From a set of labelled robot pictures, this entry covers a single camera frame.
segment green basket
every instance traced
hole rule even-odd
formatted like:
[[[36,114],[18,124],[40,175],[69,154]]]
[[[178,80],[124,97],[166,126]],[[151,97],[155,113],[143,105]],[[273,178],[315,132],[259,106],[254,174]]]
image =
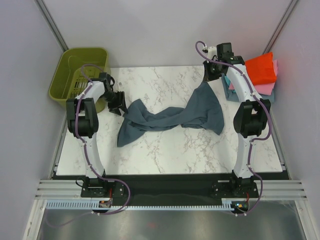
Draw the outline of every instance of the green basket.
[[[77,97],[88,85],[88,80],[81,74],[81,66],[95,64],[111,74],[108,57],[107,51],[101,47],[79,47],[64,52],[49,89],[50,98],[66,108],[67,99]],[[84,73],[89,78],[97,78],[100,71],[94,66],[86,66]],[[106,102],[100,98],[95,104],[97,113],[101,112],[105,105]]]

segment table surface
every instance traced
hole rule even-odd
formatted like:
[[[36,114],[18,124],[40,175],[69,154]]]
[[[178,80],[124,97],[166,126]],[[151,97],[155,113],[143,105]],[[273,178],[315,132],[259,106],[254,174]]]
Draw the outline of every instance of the table surface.
[[[166,66],[113,68],[112,76],[121,82],[126,104],[141,99],[151,113],[167,107],[185,107],[202,82],[203,66]],[[221,80],[209,82],[224,115],[221,135],[211,130],[182,128],[146,132],[138,140],[117,147],[117,135],[123,117],[106,108],[98,114],[97,146],[107,175],[120,174],[197,174],[230,173],[237,159],[238,135],[233,118],[239,103],[227,101]],[[272,137],[259,141],[252,163],[256,172],[281,172],[282,167]],[[84,175],[81,147],[66,133],[57,175]]]

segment red folded fabric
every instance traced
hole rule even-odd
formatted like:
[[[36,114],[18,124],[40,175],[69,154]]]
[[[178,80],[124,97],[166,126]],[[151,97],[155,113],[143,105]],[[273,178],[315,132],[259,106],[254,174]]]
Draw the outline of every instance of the red folded fabric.
[[[253,85],[272,84],[277,80],[272,52],[246,61],[245,66]]]

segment gray cloth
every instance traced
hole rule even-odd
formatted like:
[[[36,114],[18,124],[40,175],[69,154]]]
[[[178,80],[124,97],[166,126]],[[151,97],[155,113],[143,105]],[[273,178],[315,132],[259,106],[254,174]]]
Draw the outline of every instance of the gray cloth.
[[[229,86],[225,80],[224,75],[222,75],[221,81],[222,81],[222,85],[223,85],[225,98],[231,102],[239,102],[238,95],[233,90],[229,89]],[[271,103],[275,102],[274,90],[272,90],[271,95],[263,95],[263,94],[260,94],[260,95],[263,99],[269,99]]]
[[[165,131],[181,125],[183,128],[209,129],[220,135],[224,115],[220,103],[206,82],[196,88],[185,108],[168,107],[153,114],[138,99],[131,103],[118,133],[117,146],[123,147],[140,138],[146,131]]]

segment gray floor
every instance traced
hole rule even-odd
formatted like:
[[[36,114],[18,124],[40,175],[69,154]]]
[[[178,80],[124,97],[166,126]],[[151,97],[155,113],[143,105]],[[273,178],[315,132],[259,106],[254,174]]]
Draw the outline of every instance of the gray floor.
[[[51,224],[84,211],[48,210]],[[42,224],[44,240],[305,240],[294,202],[261,202],[248,216],[218,211],[127,210],[87,215],[61,228]]]

